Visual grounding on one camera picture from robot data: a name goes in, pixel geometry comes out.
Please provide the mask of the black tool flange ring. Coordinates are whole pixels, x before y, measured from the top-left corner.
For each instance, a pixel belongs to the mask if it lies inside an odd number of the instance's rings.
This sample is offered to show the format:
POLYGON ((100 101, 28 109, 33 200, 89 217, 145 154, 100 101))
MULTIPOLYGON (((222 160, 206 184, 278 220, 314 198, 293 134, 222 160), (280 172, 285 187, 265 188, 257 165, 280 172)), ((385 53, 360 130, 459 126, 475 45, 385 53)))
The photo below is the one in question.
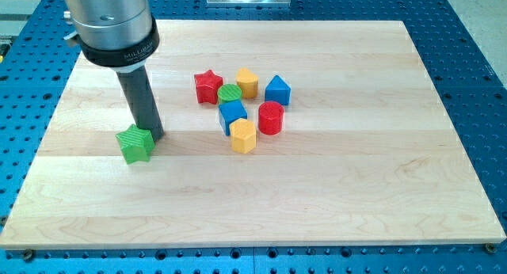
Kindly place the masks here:
POLYGON ((158 48, 160 37, 156 20, 151 16, 151 30, 140 42, 121 48, 118 50, 103 50, 92 48, 86 44, 77 32, 65 36, 63 39, 69 47, 79 45, 82 53, 91 63, 108 67, 111 69, 119 69, 120 73, 130 73, 132 70, 140 67, 143 62, 150 57, 158 48))

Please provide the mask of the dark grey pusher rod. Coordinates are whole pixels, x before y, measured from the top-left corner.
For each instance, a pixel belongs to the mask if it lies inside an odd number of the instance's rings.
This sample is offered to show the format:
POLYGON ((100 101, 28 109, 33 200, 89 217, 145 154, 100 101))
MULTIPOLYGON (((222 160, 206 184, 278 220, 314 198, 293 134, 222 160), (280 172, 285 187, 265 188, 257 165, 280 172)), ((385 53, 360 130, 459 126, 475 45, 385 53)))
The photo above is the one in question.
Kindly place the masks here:
POLYGON ((128 73, 116 73, 137 128, 151 132, 155 142, 164 136, 154 94, 145 66, 128 73))

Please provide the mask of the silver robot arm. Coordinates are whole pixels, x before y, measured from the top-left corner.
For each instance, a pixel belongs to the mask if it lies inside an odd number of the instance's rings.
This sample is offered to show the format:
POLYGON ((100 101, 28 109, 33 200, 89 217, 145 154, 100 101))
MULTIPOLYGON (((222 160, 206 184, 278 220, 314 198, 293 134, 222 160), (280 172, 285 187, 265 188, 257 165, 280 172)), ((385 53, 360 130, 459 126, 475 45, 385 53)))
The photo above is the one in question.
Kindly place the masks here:
POLYGON ((154 141, 164 135, 145 67, 157 50, 158 26, 147 0, 64 0, 75 31, 65 41, 85 58, 115 71, 138 128, 154 141))

